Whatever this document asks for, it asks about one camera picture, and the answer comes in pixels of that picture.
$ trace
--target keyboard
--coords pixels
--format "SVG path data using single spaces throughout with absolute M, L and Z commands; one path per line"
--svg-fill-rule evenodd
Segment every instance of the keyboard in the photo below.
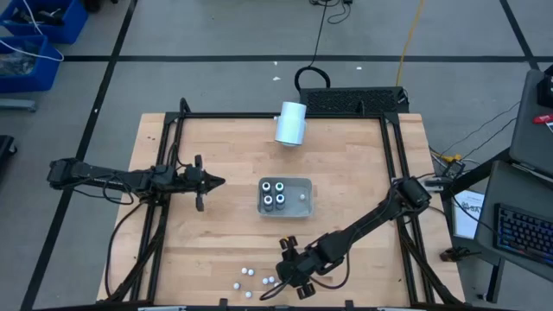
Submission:
M 505 204 L 496 205 L 494 246 L 553 267 L 553 219 Z

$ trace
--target blue bin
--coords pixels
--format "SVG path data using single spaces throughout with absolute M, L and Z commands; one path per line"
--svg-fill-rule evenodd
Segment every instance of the blue bin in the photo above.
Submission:
M 44 35 L 29 35 L 20 37 L 4 37 L 0 40 L 14 48 L 21 46 L 24 41 L 40 47 L 40 55 L 59 59 L 61 56 L 54 47 L 48 44 Z M 0 54 L 15 53 L 0 44 Z M 37 58 L 33 71 L 24 75 L 0 76 L 0 92 L 34 92 L 47 91 L 52 88 L 54 78 L 60 66 L 59 61 Z
M 88 18 L 88 13 L 80 0 L 27 0 L 27 3 L 31 9 L 36 7 L 45 10 L 66 9 L 63 26 L 38 24 L 42 33 L 54 43 L 75 43 Z M 39 35 L 32 23 L 20 24 L 9 21 L 16 9 L 28 12 L 23 0 L 11 0 L 8 8 L 0 15 L 0 26 L 4 26 L 13 35 Z

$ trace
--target gray container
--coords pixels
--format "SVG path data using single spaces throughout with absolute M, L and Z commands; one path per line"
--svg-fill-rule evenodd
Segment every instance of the gray container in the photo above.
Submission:
M 264 182 L 270 183 L 270 191 L 264 193 L 262 185 Z M 277 204 L 279 192 L 275 185 L 281 182 L 284 185 L 282 194 L 284 195 L 284 204 Z M 272 203 L 268 206 L 264 204 L 265 195 L 272 197 Z M 305 218 L 313 214 L 313 184 L 307 178 L 295 177 L 264 177 L 257 185 L 257 211 L 266 217 L 277 218 Z

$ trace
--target paper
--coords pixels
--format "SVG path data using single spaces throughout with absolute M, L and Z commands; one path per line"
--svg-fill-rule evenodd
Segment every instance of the paper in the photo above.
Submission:
M 465 211 L 476 219 L 480 219 L 480 212 L 484 204 L 484 194 L 477 194 L 472 191 L 463 191 L 455 196 Z M 478 223 L 461 210 L 461 207 L 454 202 L 454 235 L 461 238 L 474 239 Z

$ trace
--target gray floor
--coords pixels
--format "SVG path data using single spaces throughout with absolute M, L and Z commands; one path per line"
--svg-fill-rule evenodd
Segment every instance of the gray floor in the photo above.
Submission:
M 8 0 L 0 0 L 3 7 Z M 110 55 L 130 0 L 105 2 L 90 16 L 77 43 L 57 45 L 66 55 Z M 320 54 L 399 55 L 417 1 L 357 0 L 350 18 L 325 24 Z M 550 0 L 511 0 L 534 55 L 553 55 Z M 328 9 L 330 13 L 339 8 Z M 307 0 L 139 0 L 121 55 L 309 55 L 313 53 L 321 7 Z M 6 34 L 0 29 L 0 35 Z M 427 0 L 409 55 L 523 56 L 496 0 Z M 278 111 L 298 100 L 297 68 L 306 62 L 119 62 L 99 112 L 86 160 L 126 169 L 140 115 L 174 111 L 186 97 L 194 111 Z M 391 86 L 396 62 L 318 62 L 333 86 Z M 539 64 L 545 69 L 549 64 Z M 0 301 L 18 309 L 44 242 L 60 193 L 45 182 L 48 163 L 74 156 L 107 62 L 61 64 L 49 92 L 2 94 L 32 98 L 39 109 L 0 111 L 0 133 L 17 139 L 19 153 L 0 183 Z M 411 111 L 423 114 L 431 146 L 443 150 L 520 99 L 526 62 L 408 62 L 403 85 Z M 321 86 L 306 74 L 303 86 Z M 452 152 L 467 153 L 516 112 L 502 116 Z M 477 161 L 508 146 L 512 127 L 485 148 Z M 74 196 L 35 308 L 91 303 L 99 288 L 107 240 L 116 208 L 102 200 Z M 514 265 L 505 267 L 499 303 L 476 299 L 486 291 L 491 266 L 476 259 L 459 264 L 466 300 L 492 308 L 546 309 L 553 285 Z

